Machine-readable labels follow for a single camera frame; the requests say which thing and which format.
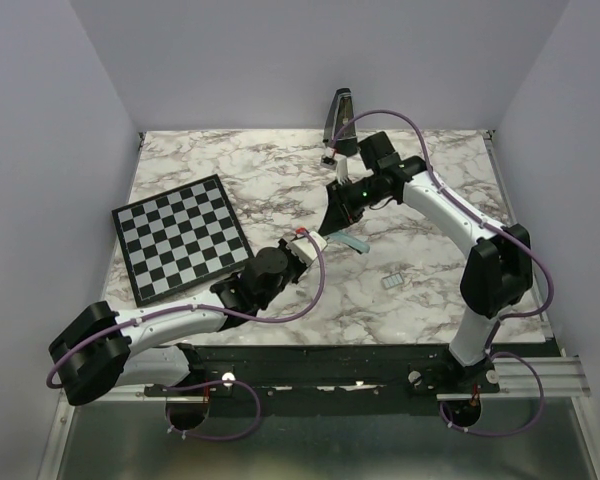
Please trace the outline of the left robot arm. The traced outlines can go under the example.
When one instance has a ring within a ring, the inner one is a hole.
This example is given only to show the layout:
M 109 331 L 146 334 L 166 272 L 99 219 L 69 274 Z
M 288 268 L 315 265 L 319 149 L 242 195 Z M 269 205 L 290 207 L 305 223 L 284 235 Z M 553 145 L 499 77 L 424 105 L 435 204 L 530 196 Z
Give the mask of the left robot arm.
M 151 308 L 87 306 L 49 345 L 46 384 L 64 391 L 70 405 L 88 404 L 116 387 L 160 385 L 181 395 L 202 380 L 178 341 L 259 322 L 259 311 L 312 265 L 322 265 L 324 243 L 303 232 L 261 249 L 241 271 L 188 299 Z

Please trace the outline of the light blue stapler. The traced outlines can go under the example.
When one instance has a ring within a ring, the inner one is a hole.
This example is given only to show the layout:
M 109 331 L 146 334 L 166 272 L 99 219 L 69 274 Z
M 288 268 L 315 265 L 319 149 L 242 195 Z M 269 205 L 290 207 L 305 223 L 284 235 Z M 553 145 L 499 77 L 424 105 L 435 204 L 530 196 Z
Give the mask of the light blue stapler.
M 370 252 L 370 246 L 366 242 L 343 231 L 329 234 L 327 239 L 329 242 L 345 245 L 360 255 Z

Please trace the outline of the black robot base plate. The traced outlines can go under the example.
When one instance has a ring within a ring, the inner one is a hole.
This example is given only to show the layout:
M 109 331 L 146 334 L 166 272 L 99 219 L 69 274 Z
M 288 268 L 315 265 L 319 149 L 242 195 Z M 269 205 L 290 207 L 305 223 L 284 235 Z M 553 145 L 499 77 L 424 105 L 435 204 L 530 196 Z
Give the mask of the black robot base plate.
M 140 387 L 176 419 L 433 416 L 443 401 L 473 415 L 502 391 L 502 353 L 462 367 L 444 345 L 199 346 L 146 351 L 92 381 L 83 405 Z

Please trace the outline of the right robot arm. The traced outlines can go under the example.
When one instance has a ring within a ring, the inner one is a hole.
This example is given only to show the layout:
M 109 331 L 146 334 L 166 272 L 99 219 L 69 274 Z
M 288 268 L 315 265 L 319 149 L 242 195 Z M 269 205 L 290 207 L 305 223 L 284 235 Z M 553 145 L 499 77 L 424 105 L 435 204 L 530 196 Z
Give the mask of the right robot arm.
M 328 206 L 319 233 L 344 230 L 359 222 L 366 208 L 392 200 L 425 216 L 456 245 L 466 259 L 460 282 L 465 311 L 449 344 L 453 359 L 439 371 L 447 389 L 463 391 L 476 380 L 474 365 L 485 357 L 498 316 L 533 285 L 525 251 L 529 233 L 480 213 L 431 174 L 424 159 L 401 157 L 384 132 L 361 141 L 358 150 L 370 174 L 355 182 L 348 178 L 346 156 L 325 150 L 323 161 L 334 167 L 336 178 L 326 187 Z

